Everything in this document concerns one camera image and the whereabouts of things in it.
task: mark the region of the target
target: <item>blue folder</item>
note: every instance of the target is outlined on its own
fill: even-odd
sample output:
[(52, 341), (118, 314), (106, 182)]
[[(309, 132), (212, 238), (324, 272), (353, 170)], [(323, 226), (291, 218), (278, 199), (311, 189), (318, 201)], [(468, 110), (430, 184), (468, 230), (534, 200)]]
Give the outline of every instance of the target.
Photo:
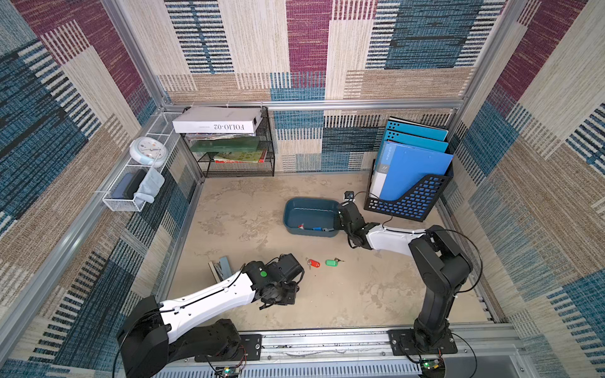
[(425, 175), (445, 174), (452, 158), (443, 152), (386, 141), (370, 192), (383, 200), (398, 200)]
[(444, 141), (445, 137), (448, 135), (448, 131), (445, 129), (433, 128), (420, 125), (419, 123), (394, 118), (388, 120), (387, 129), (440, 141)]
[(386, 129), (384, 131), (384, 139), (383, 140), (391, 140), (398, 143), (403, 143), (405, 145), (410, 145), (414, 147), (432, 149), (437, 152), (445, 152), (445, 149), (448, 147), (447, 142), (442, 142), (440, 140), (417, 137), (416, 135), (409, 135), (403, 132), (397, 132), (393, 130)]

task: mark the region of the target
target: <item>keychain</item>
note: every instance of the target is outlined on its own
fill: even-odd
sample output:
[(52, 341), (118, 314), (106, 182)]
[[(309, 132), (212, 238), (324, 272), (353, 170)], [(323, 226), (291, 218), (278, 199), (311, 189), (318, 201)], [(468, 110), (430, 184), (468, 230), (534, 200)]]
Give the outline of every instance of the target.
[(305, 258), (305, 260), (307, 260), (307, 264), (309, 265), (309, 269), (311, 269), (311, 267), (319, 268), (319, 266), (320, 266), (320, 263), (318, 261), (311, 260), (309, 258)]
[(329, 267), (337, 267), (338, 262), (340, 262), (340, 261), (344, 262), (344, 260), (334, 257), (334, 260), (326, 260), (325, 264)]

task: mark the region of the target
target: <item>towel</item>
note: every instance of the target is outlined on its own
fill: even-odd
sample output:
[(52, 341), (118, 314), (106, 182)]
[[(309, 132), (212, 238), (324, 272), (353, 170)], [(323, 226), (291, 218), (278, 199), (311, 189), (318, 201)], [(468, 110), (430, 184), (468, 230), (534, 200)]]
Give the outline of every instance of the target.
[(137, 207), (144, 202), (153, 203), (154, 197), (158, 194), (162, 185), (164, 185), (164, 176), (157, 170), (150, 168), (134, 193), (134, 203)]

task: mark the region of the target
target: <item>red key tag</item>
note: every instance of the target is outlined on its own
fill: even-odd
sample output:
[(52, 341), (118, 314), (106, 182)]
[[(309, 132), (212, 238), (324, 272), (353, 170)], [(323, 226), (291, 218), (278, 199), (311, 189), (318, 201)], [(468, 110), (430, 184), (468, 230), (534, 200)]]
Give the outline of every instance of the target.
[(307, 263), (308, 263), (310, 266), (312, 266), (312, 267), (316, 267), (316, 268), (319, 268), (319, 266), (320, 266), (320, 263), (319, 263), (318, 261), (311, 260), (311, 259), (307, 260)]

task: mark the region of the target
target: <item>black file organizer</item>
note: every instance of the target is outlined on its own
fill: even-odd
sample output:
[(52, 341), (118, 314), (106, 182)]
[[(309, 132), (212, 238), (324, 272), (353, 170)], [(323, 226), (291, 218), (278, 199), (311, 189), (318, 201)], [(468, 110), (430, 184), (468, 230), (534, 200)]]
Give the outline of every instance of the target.
[(256, 135), (260, 139), (257, 151), (267, 150), (264, 163), (217, 163), (214, 161), (214, 156), (217, 153), (207, 152), (202, 157), (196, 159), (205, 178), (275, 175), (275, 150), (273, 148), (269, 114), (265, 106), (262, 107), (261, 116), (261, 123), (256, 130)]
[(422, 222), (437, 203), (439, 196), (453, 176), (450, 165), (445, 175), (426, 175), (398, 200), (385, 201), (370, 194), (374, 170), (370, 170), (370, 180), (365, 197), (364, 209), (375, 213)]

